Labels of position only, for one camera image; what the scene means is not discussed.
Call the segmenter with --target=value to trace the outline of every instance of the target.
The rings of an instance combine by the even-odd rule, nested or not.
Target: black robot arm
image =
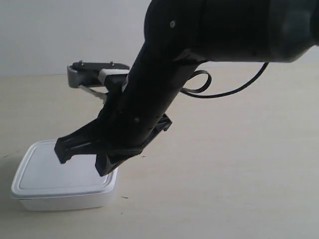
[[[165,112],[200,64],[293,62],[319,43],[318,24],[318,0],[152,0],[132,68],[103,75],[104,107],[58,139],[60,162],[95,154],[99,174],[112,172],[170,127]]]

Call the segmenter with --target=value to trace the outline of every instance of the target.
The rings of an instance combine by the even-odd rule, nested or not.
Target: white wall
[[[78,60],[131,65],[144,41],[149,3],[0,0],[0,77],[65,74]],[[316,49],[301,60],[317,61],[317,56]]]

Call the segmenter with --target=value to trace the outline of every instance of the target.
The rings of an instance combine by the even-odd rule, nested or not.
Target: plastic lid
[[[62,165],[54,152],[55,143],[41,141],[29,148],[12,182],[13,198],[81,196],[113,190],[117,170],[100,177],[95,155],[77,155]]]

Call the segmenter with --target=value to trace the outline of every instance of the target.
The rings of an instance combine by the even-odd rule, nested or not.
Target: screw
[[[169,25],[170,25],[171,28],[174,28],[176,26],[176,22],[173,20],[173,21],[170,22]]]

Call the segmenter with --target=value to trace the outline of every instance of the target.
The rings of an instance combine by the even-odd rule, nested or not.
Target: cable
[[[200,70],[200,71],[195,71],[193,73],[193,75],[190,77],[189,80],[193,79],[194,77],[198,76],[198,75],[202,75],[202,74],[205,74],[207,75],[207,81],[206,83],[204,84],[204,86],[202,86],[201,88],[199,89],[195,89],[195,90],[192,90],[192,89],[188,89],[188,88],[182,88],[181,89],[181,93],[187,95],[187,96],[191,96],[191,97],[194,97],[194,98],[199,98],[199,99],[215,99],[215,98],[220,98],[220,97],[225,97],[225,96],[230,96],[230,95],[233,95],[233,94],[236,94],[244,89],[246,89],[247,87],[249,87],[251,84],[253,84],[263,73],[264,71],[266,70],[266,68],[268,67],[269,63],[264,63],[264,65],[261,67],[261,69],[258,71],[258,73],[250,80],[248,81],[245,85],[239,87],[238,89],[236,90],[233,90],[233,91],[229,91],[229,92],[226,92],[226,93],[222,93],[222,94],[217,94],[217,95],[211,95],[211,96],[199,96],[197,94],[199,93],[203,93],[204,91],[206,91],[209,86],[211,85],[212,83],[212,78],[211,78],[211,75],[207,72],[207,71],[204,71],[204,70]]]

